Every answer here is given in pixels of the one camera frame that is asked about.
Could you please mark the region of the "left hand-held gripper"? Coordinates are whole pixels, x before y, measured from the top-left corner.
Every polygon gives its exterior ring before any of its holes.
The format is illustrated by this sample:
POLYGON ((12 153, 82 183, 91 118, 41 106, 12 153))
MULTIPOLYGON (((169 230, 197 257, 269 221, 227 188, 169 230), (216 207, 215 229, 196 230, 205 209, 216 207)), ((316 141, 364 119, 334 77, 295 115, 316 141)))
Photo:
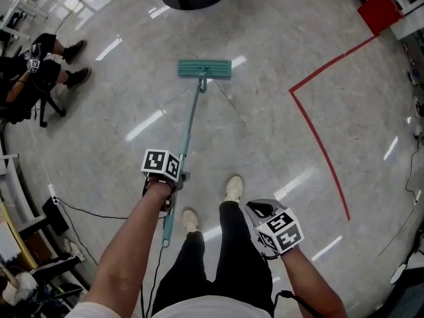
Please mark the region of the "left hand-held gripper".
POLYGON ((145 152, 141 172, 146 177, 142 195, 151 182, 168 184, 172 192, 166 198, 161 211, 171 211, 176 202, 176 192, 183 188, 183 182, 190 180, 189 172, 181 172, 181 160, 169 150, 148 149, 145 152))

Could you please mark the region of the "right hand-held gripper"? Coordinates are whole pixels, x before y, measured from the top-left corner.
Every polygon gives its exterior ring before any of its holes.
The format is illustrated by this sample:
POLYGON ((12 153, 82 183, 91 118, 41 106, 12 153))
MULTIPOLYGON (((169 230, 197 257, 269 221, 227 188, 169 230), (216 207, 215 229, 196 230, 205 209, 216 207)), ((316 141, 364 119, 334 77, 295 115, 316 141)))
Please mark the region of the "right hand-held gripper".
POLYGON ((264 259, 277 259, 304 240, 303 231, 294 212, 290 208, 285 209, 279 201, 255 199, 245 205, 245 210, 255 227, 259 241, 274 253, 267 256, 261 252, 264 259), (284 210, 275 215, 278 209, 284 210), (275 216, 263 223, 265 215, 275 216))

